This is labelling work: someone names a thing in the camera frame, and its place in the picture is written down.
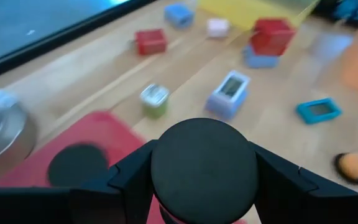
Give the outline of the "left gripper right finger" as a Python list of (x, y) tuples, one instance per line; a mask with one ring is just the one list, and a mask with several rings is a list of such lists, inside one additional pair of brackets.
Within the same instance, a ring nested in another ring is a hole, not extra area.
[(304, 169), (251, 142), (262, 223), (358, 224), (358, 192)]

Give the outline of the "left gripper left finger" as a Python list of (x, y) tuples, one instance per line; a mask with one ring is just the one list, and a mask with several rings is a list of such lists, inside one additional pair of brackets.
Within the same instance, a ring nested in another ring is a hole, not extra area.
[(47, 187), (0, 187), (0, 223), (145, 223), (156, 140), (114, 165), (92, 144), (64, 148), (47, 167)]

